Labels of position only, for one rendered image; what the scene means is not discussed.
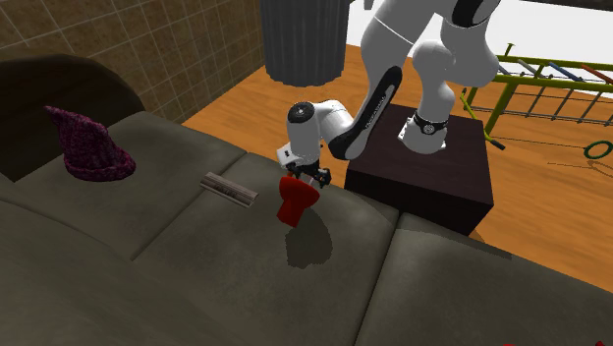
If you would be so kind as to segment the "dark robot stand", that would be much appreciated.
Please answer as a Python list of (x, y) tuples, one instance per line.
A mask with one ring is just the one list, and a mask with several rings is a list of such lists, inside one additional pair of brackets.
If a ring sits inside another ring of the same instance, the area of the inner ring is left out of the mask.
[(494, 207), (482, 123), (452, 115), (446, 147), (419, 154), (398, 139), (413, 113), (395, 104), (385, 109), (349, 163), (344, 188), (468, 236)]

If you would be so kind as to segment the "red mushroom-shaped object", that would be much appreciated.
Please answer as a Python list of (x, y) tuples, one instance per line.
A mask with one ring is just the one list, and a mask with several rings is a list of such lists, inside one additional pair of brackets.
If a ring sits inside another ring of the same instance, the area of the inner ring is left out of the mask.
[(304, 211), (313, 206), (320, 197), (314, 187), (290, 176), (280, 179), (279, 193), (283, 202), (277, 212), (277, 218), (293, 228), (298, 226)]

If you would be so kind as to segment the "green metal climbing frame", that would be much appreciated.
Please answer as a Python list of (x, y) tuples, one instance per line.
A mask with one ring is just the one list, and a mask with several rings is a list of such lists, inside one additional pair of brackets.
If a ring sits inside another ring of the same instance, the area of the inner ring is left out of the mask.
[[(491, 136), (501, 115), (518, 115), (524, 118), (543, 118), (551, 121), (563, 120), (613, 128), (613, 114), (606, 120), (591, 119), (587, 116), (593, 106), (601, 101), (603, 94), (613, 94), (613, 64), (512, 56), (510, 54), (512, 47), (513, 45), (509, 43), (505, 53), (500, 55), (498, 60), (501, 63), (518, 64), (524, 69), (519, 73), (512, 73), (502, 66), (498, 68), (498, 74), (493, 81), (502, 83), (504, 88), (495, 105), (486, 110), (490, 114), (483, 128), (484, 139), (487, 143), (500, 150), (505, 148)], [(532, 101), (526, 111), (515, 111), (508, 108), (512, 97), (518, 93), (519, 87), (538, 88), (538, 92), (531, 95)], [(545, 91), (549, 88), (562, 89), (565, 94), (558, 98), (560, 103), (553, 113), (536, 113), (534, 109), (537, 103), (548, 96)], [(561, 114), (563, 107), (573, 99), (576, 91), (593, 91), (595, 96), (587, 100), (588, 106), (580, 116), (563, 116)]]

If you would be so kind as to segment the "dark grey curtain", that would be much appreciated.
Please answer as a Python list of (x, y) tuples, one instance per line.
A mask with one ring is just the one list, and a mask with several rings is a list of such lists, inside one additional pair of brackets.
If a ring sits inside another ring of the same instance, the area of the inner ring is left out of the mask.
[(342, 75), (351, 0), (260, 0), (264, 65), (275, 81), (323, 86)]

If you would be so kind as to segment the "purple knitted hat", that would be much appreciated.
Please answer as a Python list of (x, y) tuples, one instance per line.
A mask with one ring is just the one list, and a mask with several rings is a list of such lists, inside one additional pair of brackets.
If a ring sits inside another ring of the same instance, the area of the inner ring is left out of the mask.
[(57, 107), (44, 106), (44, 110), (57, 128), (66, 170), (75, 178), (110, 182), (136, 171), (135, 161), (113, 142), (102, 124)]

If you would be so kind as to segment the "dark olive sofa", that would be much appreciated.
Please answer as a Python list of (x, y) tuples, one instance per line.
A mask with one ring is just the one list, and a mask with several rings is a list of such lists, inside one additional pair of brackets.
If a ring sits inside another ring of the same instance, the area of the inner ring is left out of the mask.
[[(72, 176), (44, 106), (136, 171)], [(613, 346), (613, 293), (337, 187), (289, 227), (281, 175), (95, 61), (0, 51), (0, 346)]]

